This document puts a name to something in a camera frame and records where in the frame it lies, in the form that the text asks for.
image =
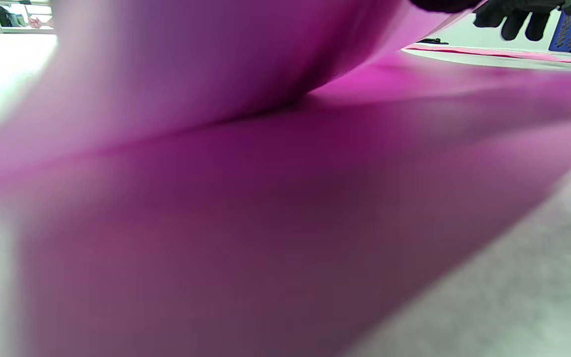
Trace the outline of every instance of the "magenta fabric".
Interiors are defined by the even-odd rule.
[[[571,73],[395,54],[295,100],[437,14],[176,5],[176,38],[64,20],[51,115],[0,127],[16,356],[336,356],[571,171]]]
[[[0,128],[0,176],[278,108],[448,18],[407,0],[162,0],[149,24],[139,0],[55,6],[59,50]]]

